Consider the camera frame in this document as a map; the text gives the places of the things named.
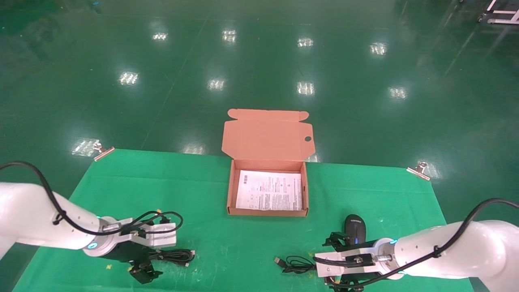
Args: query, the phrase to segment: box flap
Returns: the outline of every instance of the box flap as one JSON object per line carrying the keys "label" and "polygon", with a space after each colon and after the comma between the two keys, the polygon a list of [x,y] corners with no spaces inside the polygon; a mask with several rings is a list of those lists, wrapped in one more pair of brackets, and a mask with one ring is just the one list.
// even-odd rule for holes
{"label": "box flap", "polygon": [[231,109],[224,125],[222,151],[234,159],[302,161],[314,154],[307,112]]}
{"label": "box flap", "polygon": [[265,110],[246,110],[230,109],[227,114],[237,120],[275,120],[299,122],[308,118],[308,112],[296,111],[265,111]]}

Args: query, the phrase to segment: glossy floor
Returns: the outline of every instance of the glossy floor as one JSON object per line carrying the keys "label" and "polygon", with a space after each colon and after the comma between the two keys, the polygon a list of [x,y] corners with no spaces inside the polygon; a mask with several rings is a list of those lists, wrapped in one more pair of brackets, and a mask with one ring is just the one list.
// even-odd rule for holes
{"label": "glossy floor", "polygon": [[[0,162],[32,162],[69,196],[92,140],[223,155],[229,108],[304,110],[311,161],[426,161],[445,218],[462,220],[485,198],[518,199],[519,27],[476,23],[485,5],[4,1]],[[35,182],[22,169],[0,179]],[[501,207],[480,218],[519,223]],[[1,291],[34,250],[0,262]]]}

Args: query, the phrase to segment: table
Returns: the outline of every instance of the table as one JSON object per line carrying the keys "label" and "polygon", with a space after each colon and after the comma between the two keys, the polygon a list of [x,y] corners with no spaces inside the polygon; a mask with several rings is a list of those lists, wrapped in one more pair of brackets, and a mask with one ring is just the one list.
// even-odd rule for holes
{"label": "table", "polygon": [[[331,251],[321,244],[351,213],[365,220],[367,240],[445,224],[431,184],[403,168],[317,163],[308,163],[308,217],[230,216],[229,169],[228,157],[120,149],[92,163],[72,202],[117,218],[177,211],[184,216],[177,247],[196,250],[196,259],[187,268],[154,262],[164,274],[141,285],[128,274],[128,264],[42,247],[14,291],[331,291],[314,273],[282,274],[274,257]],[[417,289],[472,291],[468,279],[411,276],[365,291]]]}

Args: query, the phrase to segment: cardboard box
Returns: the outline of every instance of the cardboard box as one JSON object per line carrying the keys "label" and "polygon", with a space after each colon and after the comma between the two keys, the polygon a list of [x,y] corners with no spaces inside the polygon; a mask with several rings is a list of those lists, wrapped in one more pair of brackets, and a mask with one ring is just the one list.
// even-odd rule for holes
{"label": "cardboard box", "polygon": [[[234,121],[224,125],[222,151],[231,162],[227,212],[230,215],[308,215],[308,181],[303,161],[316,151],[312,125],[301,123],[307,112],[230,109]],[[238,181],[242,170],[301,174],[302,210],[250,210],[236,208]]]}

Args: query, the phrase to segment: black computer mouse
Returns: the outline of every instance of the black computer mouse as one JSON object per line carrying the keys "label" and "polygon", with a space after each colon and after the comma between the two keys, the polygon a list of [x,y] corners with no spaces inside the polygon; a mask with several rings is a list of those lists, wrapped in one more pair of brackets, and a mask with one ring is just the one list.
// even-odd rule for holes
{"label": "black computer mouse", "polygon": [[350,245],[366,242],[366,224],[360,216],[351,214],[344,222],[344,233],[350,237]]}

